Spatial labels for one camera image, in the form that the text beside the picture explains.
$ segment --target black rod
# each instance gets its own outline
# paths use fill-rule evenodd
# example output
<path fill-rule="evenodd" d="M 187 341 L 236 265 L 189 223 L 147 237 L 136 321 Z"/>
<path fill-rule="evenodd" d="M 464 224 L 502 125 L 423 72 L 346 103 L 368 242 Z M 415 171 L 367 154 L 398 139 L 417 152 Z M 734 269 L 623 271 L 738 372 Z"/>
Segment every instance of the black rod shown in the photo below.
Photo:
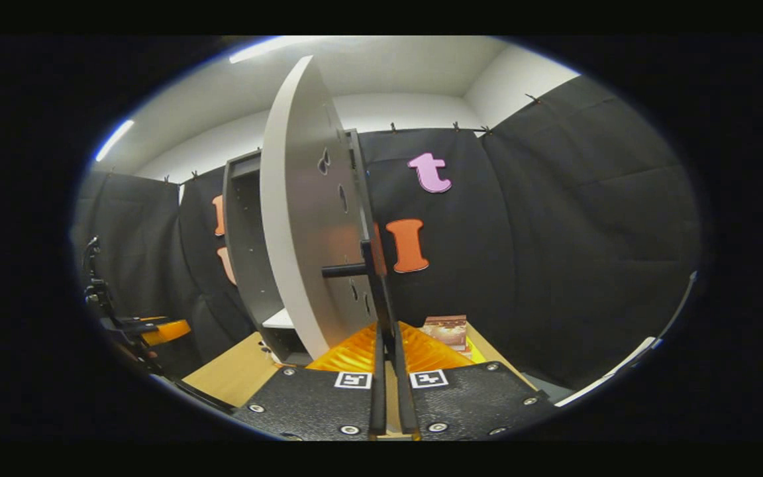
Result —
<path fill-rule="evenodd" d="M 349 265 L 323 266 L 323 278 L 354 277 L 366 275 L 365 263 L 351 263 Z"/>
<path fill-rule="evenodd" d="M 405 344 L 402 341 L 402 329 L 394 323 L 393 329 L 393 369 L 396 372 L 397 395 L 399 395 L 399 425 L 403 434 L 415 434 L 418 431 L 417 411 L 414 408 L 414 396 L 411 395 L 411 379 L 405 363 Z"/>
<path fill-rule="evenodd" d="M 382 327 L 376 325 L 375 369 L 373 369 L 372 401 L 370 404 L 370 434 L 387 432 L 387 383 L 385 382 L 384 338 Z"/>

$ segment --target wooden surface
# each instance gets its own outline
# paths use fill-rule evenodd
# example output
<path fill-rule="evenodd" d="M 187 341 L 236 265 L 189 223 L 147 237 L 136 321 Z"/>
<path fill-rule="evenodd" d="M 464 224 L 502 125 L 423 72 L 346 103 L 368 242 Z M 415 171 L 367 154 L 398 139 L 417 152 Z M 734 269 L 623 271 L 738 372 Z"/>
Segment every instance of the wooden surface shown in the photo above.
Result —
<path fill-rule="evenodd" d="M 490 345 L 472 325 L 467 326 L 467 336 L 473 345 L 481 351 L 487 360 L 497 360 L 508 366 L 524 383 L 533 386 L 496 348 Z M 257 392 L 273 374 L 281 368 L 272 358 L 261 350 L 258 342 L 260 333 L 252 333 L 230 350 L 218 356 L 208 364 L 184 378 L 184 382 L 221 399 L 231 405 L 241 407 Z M 387 383 L 387 430 L 390 437 L 401 436 L 399 428 L 399 405 L 396 398 L 396 376 L 393 366 L 385 363 L 385 382 Z"/>
<path fill-rule="evenodd" d="M 529 387 L 531 387 L 533 390 L 538 390 L 538 387 L 530 383 L 526 377 L 517 371 L 517 368 L 512 366 L 511 363 L 505 359 L 505 356 L 502 356 L 499 351 L 496 350 L 496 348 L 491 346 L 487 339 L 484 339 L 481 333 L 473 328 L 472 324 L 467 324 L 467 337 L 470 338 L 470 341 L 472 341 L 473 345 L 475 345 L 476 348 L 481 351 L 482 356 L 484 356 L 486 360 L 497 360 L 498 362 L 503 363 L 504 365 L 508 366 L 508 368 L 511 369 L 511 371 L 514 372 L 518 378 L 523 380 L 524 383 L 528 384 Z"/>
<path fill-rule="evenodd" d="M 261 334 L 252 333 L 183 381 L 214 398 L 241 407 L 279 369 L 272 357 L 261 350 L 260 341 Z"/>

